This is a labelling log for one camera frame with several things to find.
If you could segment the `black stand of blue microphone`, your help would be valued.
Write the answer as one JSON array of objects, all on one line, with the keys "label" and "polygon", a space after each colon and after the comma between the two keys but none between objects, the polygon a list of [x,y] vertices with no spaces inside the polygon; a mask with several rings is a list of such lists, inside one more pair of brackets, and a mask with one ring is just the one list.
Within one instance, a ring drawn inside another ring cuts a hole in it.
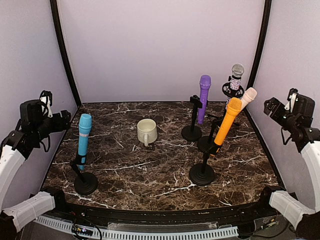
[{"label": "black stand of blue microphone", "polygon": [[76,173],[76,178],[74,180],[74,190],[79,195],[90,195],[98,187],[98,179],[91,172],[81,172],[79,166],[83,166],[85,163],[82,163],[82,158],[86,155],[75,155],[73,161],[70,162],[72,170]]}]

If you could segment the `black stand of orange microphone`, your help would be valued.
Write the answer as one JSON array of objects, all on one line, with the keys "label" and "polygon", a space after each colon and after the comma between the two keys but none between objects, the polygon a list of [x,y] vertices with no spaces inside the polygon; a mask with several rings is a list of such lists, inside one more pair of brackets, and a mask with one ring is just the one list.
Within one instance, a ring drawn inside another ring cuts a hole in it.
[{"label": "black stand of orange microphone", "polygon": [[217,145],[214,143],[209,150],[203,153],[202,163],[197,163],[191,167],[189,179],[193,184],[203,187],[211,184],[215,180],[215,171],[208,165],[208,159],[211,153],[215,154],[216,152]]}]

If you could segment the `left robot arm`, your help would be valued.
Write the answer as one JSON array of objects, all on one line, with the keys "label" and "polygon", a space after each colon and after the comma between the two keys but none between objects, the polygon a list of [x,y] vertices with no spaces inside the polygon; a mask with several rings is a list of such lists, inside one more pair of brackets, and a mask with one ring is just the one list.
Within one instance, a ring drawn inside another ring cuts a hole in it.
[{"label": "left robot arm", "polygon": [[[3,201],[14,176],[29,158],[33,149],[44,147],[43,139],[50,139],[51,133],[67,130],[71,113],[63,110],[52,113],[49,97],[29,100],[20,105],[20,119],[0,144],[0,200]],[[31,198],[0,209],[0,238],[14,240],[17,233],[42,214],[53,211],[60,218],[71,213],[65,193],[55,187],[46,187]]]}]

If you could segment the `orange toy microphone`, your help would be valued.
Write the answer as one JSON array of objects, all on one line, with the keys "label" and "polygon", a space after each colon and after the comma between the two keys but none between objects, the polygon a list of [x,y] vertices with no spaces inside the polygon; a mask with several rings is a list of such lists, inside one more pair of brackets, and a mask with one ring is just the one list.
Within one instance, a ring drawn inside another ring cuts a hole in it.
[{"label": "orange toy microphone", "polygon": [[210,149],[210,155],[216,155],[221,149],[225,138],[227,137],[229,130],[237,117],[241,112],[242,101],[239,98],[233,97],[229,101],[226,109],[225,116],[214,139],[213,147]]}]

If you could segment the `blue toy microphone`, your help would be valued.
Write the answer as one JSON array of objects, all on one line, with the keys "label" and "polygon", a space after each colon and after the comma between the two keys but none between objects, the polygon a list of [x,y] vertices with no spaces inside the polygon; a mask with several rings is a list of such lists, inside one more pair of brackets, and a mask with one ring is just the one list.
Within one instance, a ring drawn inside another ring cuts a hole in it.
[{"label": "blue toy microphone", "polygon": [[78,130],[78,155],[81,156],[80,164],[78,165],[80,170],[84,170],[86,163],[86,156],[88,151],[89,135],[92,129],[92,116],[87,113],[83,113],[80,117]]}]

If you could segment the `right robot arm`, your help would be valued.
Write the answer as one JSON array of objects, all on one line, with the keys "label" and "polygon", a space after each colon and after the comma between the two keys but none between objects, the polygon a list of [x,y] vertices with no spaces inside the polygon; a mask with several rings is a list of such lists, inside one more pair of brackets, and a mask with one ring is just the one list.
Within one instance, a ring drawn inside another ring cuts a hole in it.
[{"label": "right robot arm", "polygon": [[320,130],[312,127],[315,101],[292,88],[287,102],[282,103],[272,97],[264,102],[264,113],[280,126],[280,132],[288,133],[282,138],[283,145],[292,141],[301,156],[305,169],[302,173],[309,177],[307,192],[314,201],[308,207],[288,190],[271,190],[268,197],[255,205],[255,213],[266,217],[277,210],[295,230],[299,239],[318,240],[320,238]]}]

